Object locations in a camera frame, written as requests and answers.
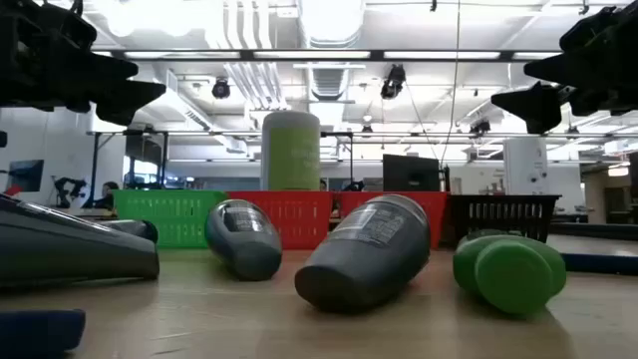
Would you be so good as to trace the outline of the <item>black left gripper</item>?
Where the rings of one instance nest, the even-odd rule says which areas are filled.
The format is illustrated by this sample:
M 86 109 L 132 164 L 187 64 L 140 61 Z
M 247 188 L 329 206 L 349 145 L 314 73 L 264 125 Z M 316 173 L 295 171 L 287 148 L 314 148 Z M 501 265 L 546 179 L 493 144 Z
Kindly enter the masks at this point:
M 100 92 L 99 80 L 125 80 L 139 67 L 91 52 L 97 31 L 82 19 L 1 21 L 1 106 L 86 113 L 128 126 L 140 108 L 161 97 L 160 83 L 123 81 Z

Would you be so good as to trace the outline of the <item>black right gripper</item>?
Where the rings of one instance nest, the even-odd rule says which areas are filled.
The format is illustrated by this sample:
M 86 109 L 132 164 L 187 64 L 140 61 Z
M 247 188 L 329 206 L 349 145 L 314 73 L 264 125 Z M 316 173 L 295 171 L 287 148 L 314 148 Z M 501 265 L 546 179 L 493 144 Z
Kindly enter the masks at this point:
M 561 85 L 535 83 L 526 90 L 492 95 L 490 101 L 522 119 L 529 134 L 544 134 L 562 121 L 570 101 L 576 116 L 607 111 L 622 116 L 637 109 L 637 21 L 583 19 L 572 27 L 578 52 L 565 52 L 524 65 L 525 75 Z

